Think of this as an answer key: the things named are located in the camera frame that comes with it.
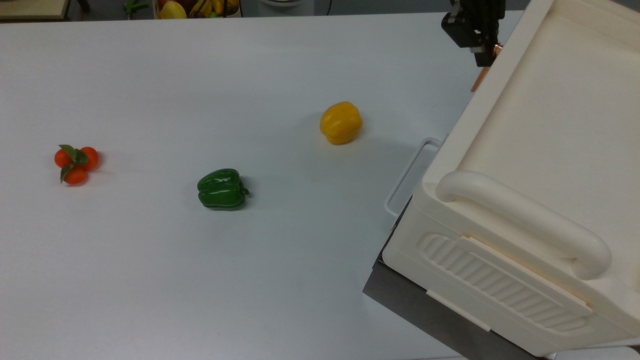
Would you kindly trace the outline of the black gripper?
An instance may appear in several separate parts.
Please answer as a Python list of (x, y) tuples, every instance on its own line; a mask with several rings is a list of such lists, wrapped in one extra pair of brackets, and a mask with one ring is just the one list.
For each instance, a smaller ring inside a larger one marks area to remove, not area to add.
[(451, 0), (451, 11), (441, 28), (460, 48), (469, 49), (480, 68), (470, 91), (476, 92), (503, 49), (498, 40), (499, 22), (505, 18), (505, 0)]

